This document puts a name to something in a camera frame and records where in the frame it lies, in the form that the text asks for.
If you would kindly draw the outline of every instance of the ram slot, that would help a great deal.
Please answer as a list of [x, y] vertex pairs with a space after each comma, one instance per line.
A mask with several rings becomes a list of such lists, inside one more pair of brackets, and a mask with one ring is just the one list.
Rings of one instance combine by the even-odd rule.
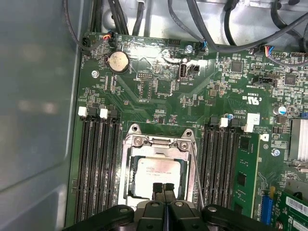
[[82, 169], [84, 168], [84, 161], [86, 157], [85, 146], [87, 144], [89, 136], [90, 123], [84, 120], [82, 123], [82, 134], [80, 144], [80, 156], [79, 156], [79, 172], [77, 179], [77, 194], [76, 194], [76, 208], [75, 208], [75, 223], [81, 221], [81, 198], [82, 198], [82, 187], [84, 185], [82, 178]]
[[89, 167], [89, 196], [88, 196], [88, 217], [96, 214], [96, 191], [97, 191], [97, 170], [98, 170], [98, 155], [100, 146], [101, 126], [100, 119], [97, 118], [95, 123], [95, 136], [94, 146], [90, 155], [90, 167]]
[[106, 121], [101, 123], [102, 136], [101, 136], [101, 148], [100, 148], [100, 160], [99, 160], [99, 175], [98, 175], [98, 203], [97, 211], [102, 212], [106, 209], [106, 177], [108, 172], [106, 171], [107, 164], [107, 146], [110, 124]]
[[225, 132], [225, 129], [219, 131], [219, 147], [217, 149], [218, 157], [216, 160], [216, 166], [214, 171], [216, 175], [216, 181], [214, 184], [214, 204], [216, 205], [222, 205], [222, 192], [224, 190], [222, 180], [222, 177], [224, 176], [224, 171], [222, 166], [224, 164], [223, 160], [226, 155], [226, 147], [228, 146], [227, 137], [228, 133]]
[[116, 167], [116, 156], [117, 156], [117, 146], [119, 137], [119, 124], [114, 118], [110, 124], [109, 131], [109, 142], [108, 142], [108, 184], [107, 184], [107, 208], [114, 206], [114, 195], [115, 195], [115, 167]]
[[237, 153], [237, 148], [238, 148], [238, 144], [239, 144], [239, 141], [240, 141], [240, 135], [238, 133], [235, 133], [234, 131], [234, 134], [233, 134], [233, 137], [231, 138], [231, 141], [230, 141], [230, 157], [231, 157], [231, 160], [230, 160], [230, 170], [229, 170], [229, 173], [230, 173], [230, 176], [229, 176], [229, 187], [228, 187], [228, 204], [226, 206], [226, 208], [231, 208], [231, 201], [232, 201], [232, 196], [233, 196], [233, 185], [234, 185], [234, 170], [235, 170], [235, 160], [236, 160], [236, 153]]
[[213, 159], [213, 150], [214, 150], [214, 142], [216, 132], [213, 127], [210, 127], [205, 130], [204, 137], [204, 145], [203, 145], [203, 161], [202, 161], [202, 173], [201, 173], [201, 181], [202, 181], [202, 189], [203, 189], [203, 197], [205, 201], [205, 205], [210, 203], [210, 177], [212, 171], [212, 159]]
[[79, 157], [79, 196], [78, 196], [78, 209], [77, 209], [77, 222], [82, 221], [88, 217], [88, 194], [89, 194], [89, 158], [92, 153], [95, 125], [93, 121], [85, 121], [86, 135], [82, 137], [80, 157]]

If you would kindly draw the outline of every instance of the chip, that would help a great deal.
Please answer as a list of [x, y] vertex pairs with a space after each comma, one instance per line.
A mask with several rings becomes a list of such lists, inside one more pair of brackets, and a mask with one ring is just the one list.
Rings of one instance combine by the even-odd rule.
[[287, 121], [287, 117], [286, 116], [276, 116], [276, 123], [277, 124], [284, 124]]
[[240, 148], [249, 150], [249, 138], [248, 137], [241, 137]]
[[231, 63], [231, 71], [241, 73], [243, 68], [243, 63], [240, 61], [232, 61]]
[[285, 74], [285, 78], [284, 78], [284, 84], [285, 85], [291, 85], [291, 86], [295, 86], [296, 84], [296, 76], [290, 73], [286, 73]]
[[210, 96], [213, 96], [213, 97], [217, 96], [217, 91], [211, 89], [211, 90], [210, 90]]
[[216, 100], [208, 100], [207, 103], [214, 106], [216, 104]]
[[239, 172], [239, 174], [237, 175], [237, 183], [242, 186], [245, 186], [246, 185], [246, 175]]
[[241, 206], [240, 206], [239, 204], [237, 204], [237, 203], [234, 204], [234, 211], [235, 211], [235, 212], [242, 214], [242, 210], [243, 210], [243, 207], [241, 207]]

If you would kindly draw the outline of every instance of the white slot latch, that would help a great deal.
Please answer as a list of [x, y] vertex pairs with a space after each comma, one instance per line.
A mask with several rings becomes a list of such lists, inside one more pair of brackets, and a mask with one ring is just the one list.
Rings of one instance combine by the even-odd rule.
[[87, 108], [80, 106], [78, 108], [78, 115], [81, 116], [81, 117], [87, 117], [87, 115], [88, 115]]
[[245, 126], [242, 127], [242, 130], [244, 132], [253, 132], [254, 125], [253, 124], [246, 124]]
[[220, 118], [220, 122], [218, 123], [220, 128], [226, 128], [228, 126], [228, 118]]
[[107, 109], [101, 109], [100, 110], [100, 118], [107, 119], [108, 117], [108, 110]]

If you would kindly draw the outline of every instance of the capacitor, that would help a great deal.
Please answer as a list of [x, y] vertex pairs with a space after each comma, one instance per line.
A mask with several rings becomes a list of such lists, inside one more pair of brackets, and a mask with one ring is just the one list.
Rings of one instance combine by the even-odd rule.
[[285, 108], [285, 106], [278, 106], [278, 107], [275, 107], [273, 110], [273, 113], [275, 115], [284, 115], [286, 114], [286, 112], [287, 112], [287, 109]]
[[116, 74], [122, 74], [129, 68], [128, 55], [122, 51], [112, 52], [106, 56], [105, 62], [109, 65], [111, 71]]
[[224, 117], [228, 118], [229, 121], [234, 118], [234, 116], [232, 114], [228, 114], [228, 113], [224, 114]]

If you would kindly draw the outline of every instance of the cable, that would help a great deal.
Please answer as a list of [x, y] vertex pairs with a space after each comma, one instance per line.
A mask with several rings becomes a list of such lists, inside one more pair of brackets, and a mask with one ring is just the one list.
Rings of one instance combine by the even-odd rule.
[[171, 18], [176, 24], [178, 24], [180, 28], [182, 28], [184, 31], [186, 31], [188, 34], [190, 34], [192, 37], [194, 37], [199, 42], [201, 43], [204, 42], [204, 39], [196, 35], [192, 30], [190, 30], [187, 26], [185, 26], [184, 23], [177, 17], [177, 15], [174, 13], [173, 8], [172, 8], [172, 0], [168, 0], [168, 9], [169, 9], [169, 14]]
[[271, 60], [273, 63], [276, 63], [276, 64], [281, 65], [281, 66], [290, 67], [290, 68], [308, 65], [308, 61], [305, 61], [305, 62], [302, 62], [302, 63], [299, 63], [299, 64], [286, 64], [286, 63], [282, 63], [282, 62], [276, 60], [272, 56], [269, 56], [268, 59]]
[[116, 7], [114, 5], [114, 2], [113, 2], [113, 0], [108, 0], [108, 2], [109, 2], [110, 10], [111, 10], [111, 13], [112, 13], [112, 18], [113, 18], [113, 20], [115, 22], [115, 25], [116, 25], [115, 29], [116, 29], [118, 34], [122, 34], [123, 31], [121, 29], [121, 24], [120, 24], [119, 16], [118, 16], [118, 14], [116, 12]]
[[232, 46], [236, 46], [236, 44], [235, 44], [235, 42], [232, 38], [232, 35], [231, 35], [231, 32], [230, 32], [230, 27], [229, 27], [230, 14], [231, 14], [231, 10], [226, 11], [225, 19], [224, 19], [224, 30], [225, 30], [225, 35], [226, 35], [226, 38], [228, 40], [228, 43]]
[[95, 29], [96, 12], [97, 12], [97, 0], [93, 0], [90, 31], [94, 31]]
[[242, 45], [242, 46], [237, 46], [237, 47], [236, 46], [224, 47], [224, 46], [216, 45], [215, 42], [213, 41], [213, 39], [211, 38], [211, 35], [209, 34], [209, 32], [208, 32], [208, 30], [207, 30], [207, 28], [206, 28], [206, 26], [203, 22], [203, 19], [202, 19], [201, 13], [199, 11], [196, 0], [186, 0], [186, 1], [187, 1], [189, 10], [191, 12], [192, 18], [193, 18], [198, 30], [200, 31], [201, 35], [204, 37], [204, 39], [207, 41], [207, 43], [210, 47], [212, 47], [214, 50], [221, 52], [221, 53], [236, 53], [236, 52], [244, 51], [244, 50], [251, 49], [251, 48], [254, 48], [254, 47], [258, 47], [262, 44], [269, 43], [269, 42], [279, 38], [280, 36], [285, 34], [287, 31], [293, 29], [297, 25], [301, 24], [306, 19], [308, 19], [308, 13], [306, 13], [303, 16], [296, 19], [290, 25], [281, 29], [280, 31], [277, 31], [276, 33], [274, 33], [270, 36], [267, 36], [266, 38], [263, 38], [259, 41], [252, 42], [252, 43]]
[[114, 3], [115, 3], [116, 12], [119, 16], [120, 24], [122, 25], [124, 35], [129, 35], [127, 24], [126, 24], [126, 21], [125, 21], [125, 16], [124, 16], [121, 4], [120, 4], [119, 0], [114, 0]]
[[142, 18], [143, 18], [143, 8], [144, 8], [144, 3], [143, 2], [139, 2], [138, 3], [138, 8], [137, 8], [137, 18], [136, 18], [136, 22], [133, 28], [133, 36], [138, 36], [139, 31], [140, 31], [140, 26], [141, 26], [141, 22], [142, 22]]
[[[288, 24], [285, 23], [282, 18], [279, 16], [278, 14], [278, 2], [280, 0], [275, 0], [272, 3], [271, 9], [270, 9], [270, 16], [273, 20], [273, 23], [279, 28], [279, 29], [283, 29], [285, 28]], [[303, 44], [303, 39], [302, 36], [300, 35], [300, 33], [298, 33], [296, 30], [292, 29], [290, 31], [287, 32], [287, 34], [293, 36], [299, 45], [300, 51], [303, 52], [304, 51], [304, 44]]]
[[308, 23], [306, 24], [305, 30], [304, 30], [304, 37], [303, 37], [303, 43], [304, 43], [304, 50], [307, 53], [308, 52]]
[[96, 32], [102, 31], [102, 0], [97, 0], [97, 8], [96, 8], [96, 21], [95, 21], [95, 28]]
[[69, 18], [69, 13], [68, 13], [68, 0], [63, 0], [63, 9], [64, 9], [64, 17], [65, 17], [65, 23], [67, 25], [68, 31], [72, 36], [72, 39], [74, 40], [74, 42], [84, 51], [92, 51], [96, 48], [98, 48], [100, 45], [102, 45], [104, 43], [104, 40], [102, 39], [101, 41], [98, 41], [96, 43], [94, 43], [91, 47], [86, 47], [84, 46], [81, 42], [78, 41], [74, 30], [72, 28], [72, 24], [71, 24], [71, 20]]

